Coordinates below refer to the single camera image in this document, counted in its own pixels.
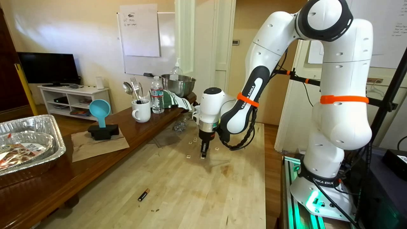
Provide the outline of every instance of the white shelf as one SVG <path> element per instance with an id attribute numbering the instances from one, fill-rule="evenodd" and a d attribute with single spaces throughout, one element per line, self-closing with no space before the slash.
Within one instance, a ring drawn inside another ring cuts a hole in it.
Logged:
<path id="1" fill-rule="evenodd" d="M 95 99 L 109 103 L 108 89 L 68 87 L 38 87 L 48 113 L 68 116 L 73 118 L 92 120 L 89 104 Z"/>

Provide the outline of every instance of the white cup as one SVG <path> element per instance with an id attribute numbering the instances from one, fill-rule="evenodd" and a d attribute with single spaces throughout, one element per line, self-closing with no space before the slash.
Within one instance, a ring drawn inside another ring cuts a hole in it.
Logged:
<path id="1" fill-rule="evenodd" d="M 136 122 L 147 122 L 151 118 L 150 102 L 145 101 L 132 101 L 131 102 L 132 112 L 131 116 Z"/>

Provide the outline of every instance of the blue object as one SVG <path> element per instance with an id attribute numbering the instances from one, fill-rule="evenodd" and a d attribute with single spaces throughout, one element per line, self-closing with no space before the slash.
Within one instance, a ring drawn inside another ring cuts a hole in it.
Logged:
<path id="1" fill-rule="evenodd" d="M 89 104 L 89 111 L 96 118 L 99 127 L 104 129 L 104 118 L 110 115 L 110 104 L 104 99 L 95 99 Z"/>

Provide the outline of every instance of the black stand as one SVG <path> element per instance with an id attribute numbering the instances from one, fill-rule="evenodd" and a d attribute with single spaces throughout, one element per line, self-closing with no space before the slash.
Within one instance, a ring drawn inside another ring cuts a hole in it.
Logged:
<path id="1" fill-rule="evenodd" d="M 118 125 L 105 125 L 104 129 L 92 125 L 89 126 L 87 132 L 94 140 L 109 140 L 111 135 L 118 135 Z"/>

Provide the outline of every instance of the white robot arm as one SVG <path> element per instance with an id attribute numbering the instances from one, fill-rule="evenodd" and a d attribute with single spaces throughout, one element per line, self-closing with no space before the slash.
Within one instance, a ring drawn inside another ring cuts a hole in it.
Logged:
<path id="1" fill-rule="evenodd" d="M 222 143 L 227 143 L 228 134 L 239 134 L 246 129 L 249 117 L 255 115 L 263 88 L 295 40 L 321 41 L 324 57 L 321 97 L 312 108 L 312 127 L 301 163 L 301 176 L 290 190 L 305 206 L 310 194 L 321 187 L 333 196 L 333 200 L 321 200 L 330 207 L 319 209 L 318 213 L 312 207 L 305 207 L 316 215 L 349 220 L 347 215 L 352 211 L 351 197 L 335 191 L 337 173 L 343 150 L 358 149 L 371 138 L 365 85 L 372 28 L 366 20 L 353 19 L 344 0 L 309 0 L 295 14 L 276 12 L 267 18 L 248 51 L 246 83 L 237 101 L 230 103 L 230 98 L 217 88 L 203 92 L 199 108 L 201 153 L 204 158 L 214 131 Z"/>

